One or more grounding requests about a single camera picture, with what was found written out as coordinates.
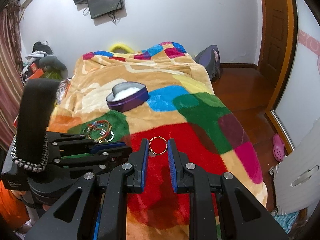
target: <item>colorful blanket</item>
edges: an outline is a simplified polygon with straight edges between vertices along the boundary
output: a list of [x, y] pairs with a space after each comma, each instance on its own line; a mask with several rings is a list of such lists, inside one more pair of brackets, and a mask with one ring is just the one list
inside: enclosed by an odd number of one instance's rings
[[[106, 96], [125, 81], [145, 84], [149, 100], [124, 113], [109, 110]], [[49, 130], [82, 133], [102, 119], [112, 124], [114, 141], [134, 151], [143, 138], [174, 138], [191, 162], [215, 174], [232, 172], [266, 206], [267, 189], [248, 136], [214, 95], [204, 67], [180, 44], [164, 42], [136, 54], [83, 55]], [[156, 152], [161, 143], [155, 140]], [[149, 157], [147, 174], [145, 192], [128, 196], [127, 239], [188, 239], [189, 198], [173, 193], [167, 155]]]

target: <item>bracelet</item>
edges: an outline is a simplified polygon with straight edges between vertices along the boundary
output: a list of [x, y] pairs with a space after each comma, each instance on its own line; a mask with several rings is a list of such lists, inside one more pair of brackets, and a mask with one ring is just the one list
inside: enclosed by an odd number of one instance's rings
[[[164, 140], [164, 142], [165, 142], [165, 150], [164, 150], [162, 153], [155, 153], [154, 150], [151, 148], [151, 142], [152, 142], [154, 139], [157, 139], [157, 138], [159, 138], [159, 139], [161, 139], [161, 140]], [[150, 140], [150, 142], [149, 142], [149, 155], [150, 155], [151, 157], [155, 157], [155, 156], [164, 154], [164, 153], [167, 151], [167, 149], [168, 149], [167, 141], [166, 141], [166, 139], [164, 139], [164, 138], [161, 137], [161, 136], [153, 137], [153, 138]]]
[[82, 133], [86, 135], [87, 138], [91, 138], [91, 133], [93, 131], [100, 131], [101, 136], [97, 138], [99, 143], [103, 141], [111, 142], [114, 138], [114, 134], [111, 131], [112, 125], [107, 120], [99, 120], [89, 123], [86, 128], [83, 129]]
[[12, 158], [12, 161], [15, 164], [17, 164], [21, 168], [24, 168], [27, 171], [33, 171], [33, 172], [44, 171], [47, 164], [48, 164], [48, 138], [47, 138], [47, 134], [44, 136], [43, 151], [42, 151], [42, 155], [41, 155], [41, 161], [39, 164], [30, 163], [30, 162], [27, 162], [27, 161], [22, 160], [17, 157], [17, 139], [15, 139], [13, 141], [10, 156]]

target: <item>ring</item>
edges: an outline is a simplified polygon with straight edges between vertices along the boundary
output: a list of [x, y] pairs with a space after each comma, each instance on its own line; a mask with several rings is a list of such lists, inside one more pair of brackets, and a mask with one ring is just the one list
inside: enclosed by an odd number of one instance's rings
[[[156, 138], [159, 138], [159, 139], [161, 139], [161, 140], [164, 140], [164, 142], [165, 142], [165, 150], [164, 150], [162, 153], [155, 153], [155, 152], [153, 151], [153, 149], [151, 149], [151, 142], [152, 142], [154, 139], [156, 139]], [[168, 148], [167, 141], [166, 141], [166, 139], [164, 139], [164, 138], [161, 137], [161, 136], [153, 137], [153, 138], [150, 140], [150, 142], [149, 142], [149, 151], [150, 151], [152, 154], [154, 154], [155, 156], [164, 154], [164, 153], [167, 151], [167, 148]]]

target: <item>striped curtain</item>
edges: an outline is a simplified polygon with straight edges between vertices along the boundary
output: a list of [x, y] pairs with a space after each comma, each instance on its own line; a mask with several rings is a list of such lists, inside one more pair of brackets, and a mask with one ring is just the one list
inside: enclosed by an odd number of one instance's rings
[[13, 121], [23, 90], [19, 10], [17, 3], [9, 3], [0, 12], [0, 146], [5, 150], [16, 132]]

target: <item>pink clog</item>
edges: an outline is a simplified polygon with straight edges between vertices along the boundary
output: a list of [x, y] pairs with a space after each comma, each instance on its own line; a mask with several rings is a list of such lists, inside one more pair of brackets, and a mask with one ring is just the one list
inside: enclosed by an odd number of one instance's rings
[[277, 133], [274, 135], [272, 141], [273, 141], [273, 156], [278, 162], [282, 162], [285, 156], [284, 142]]

